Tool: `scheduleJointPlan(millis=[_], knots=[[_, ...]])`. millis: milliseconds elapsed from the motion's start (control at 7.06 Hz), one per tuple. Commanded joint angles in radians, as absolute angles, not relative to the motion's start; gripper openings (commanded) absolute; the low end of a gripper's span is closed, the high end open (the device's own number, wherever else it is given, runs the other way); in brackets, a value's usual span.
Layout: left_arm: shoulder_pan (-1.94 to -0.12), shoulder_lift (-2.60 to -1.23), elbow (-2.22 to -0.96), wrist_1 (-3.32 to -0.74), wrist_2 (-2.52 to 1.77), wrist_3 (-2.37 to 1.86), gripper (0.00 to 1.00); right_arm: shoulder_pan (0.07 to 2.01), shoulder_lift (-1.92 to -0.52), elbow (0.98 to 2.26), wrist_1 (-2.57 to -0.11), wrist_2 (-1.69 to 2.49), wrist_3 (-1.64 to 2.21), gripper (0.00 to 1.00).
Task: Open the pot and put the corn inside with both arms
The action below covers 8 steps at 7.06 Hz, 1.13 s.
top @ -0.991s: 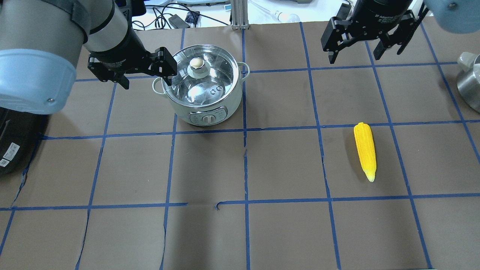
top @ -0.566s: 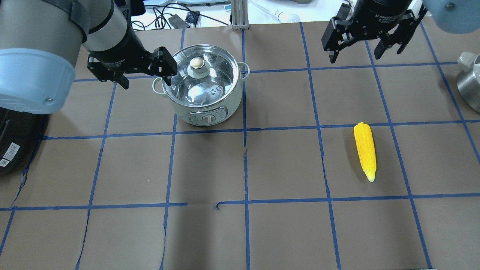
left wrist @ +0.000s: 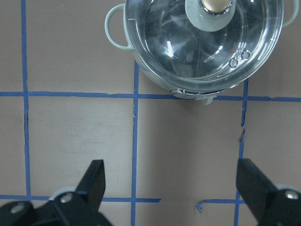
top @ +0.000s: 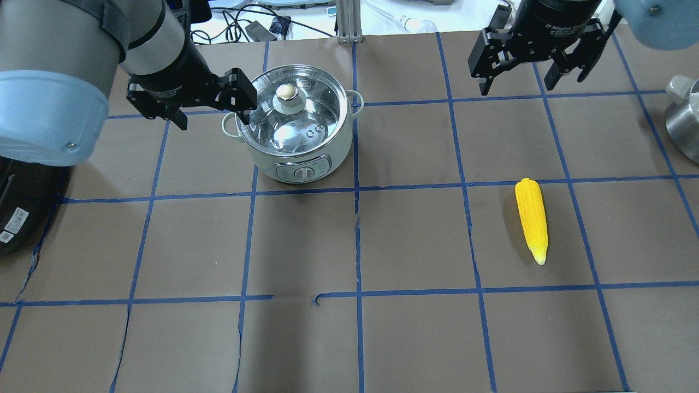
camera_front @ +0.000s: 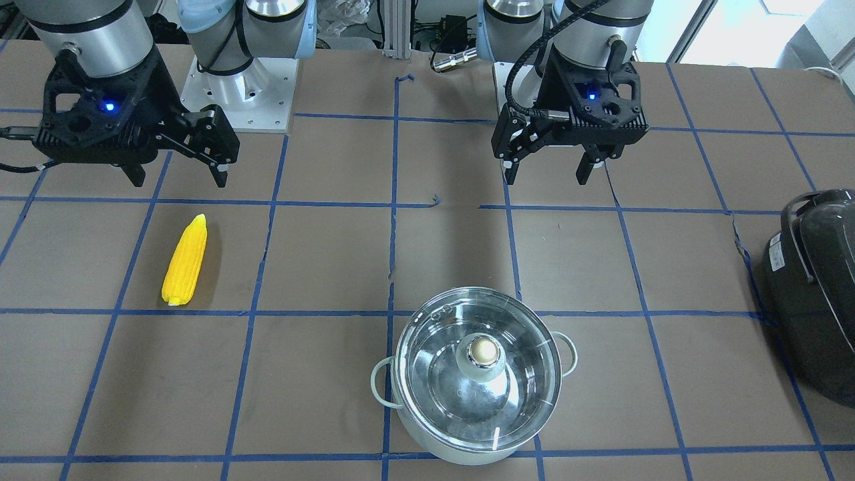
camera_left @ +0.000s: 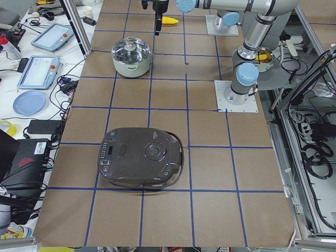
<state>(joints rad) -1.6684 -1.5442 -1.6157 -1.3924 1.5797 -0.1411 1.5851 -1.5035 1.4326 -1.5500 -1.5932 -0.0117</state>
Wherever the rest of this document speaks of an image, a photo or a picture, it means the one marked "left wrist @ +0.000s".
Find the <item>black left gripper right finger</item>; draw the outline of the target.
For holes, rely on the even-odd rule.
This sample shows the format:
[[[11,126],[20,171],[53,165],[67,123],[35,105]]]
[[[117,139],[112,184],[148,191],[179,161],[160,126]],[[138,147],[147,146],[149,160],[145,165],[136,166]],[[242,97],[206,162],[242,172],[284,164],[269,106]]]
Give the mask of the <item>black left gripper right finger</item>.
[[[238,160],[236,188],[259,226],[299,226],[301,192],[273,184],[247,158]]]

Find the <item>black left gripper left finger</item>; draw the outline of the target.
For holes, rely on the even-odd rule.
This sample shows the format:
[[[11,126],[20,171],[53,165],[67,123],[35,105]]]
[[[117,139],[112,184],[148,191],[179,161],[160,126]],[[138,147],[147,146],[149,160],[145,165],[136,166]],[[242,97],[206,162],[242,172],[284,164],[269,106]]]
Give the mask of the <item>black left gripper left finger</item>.
[[[2,226],[109,226],[99,212],[105,192],[103,160],[93,160],[73,191],[53,196],[35,208],[29,201],[14,201],[1,206]]]

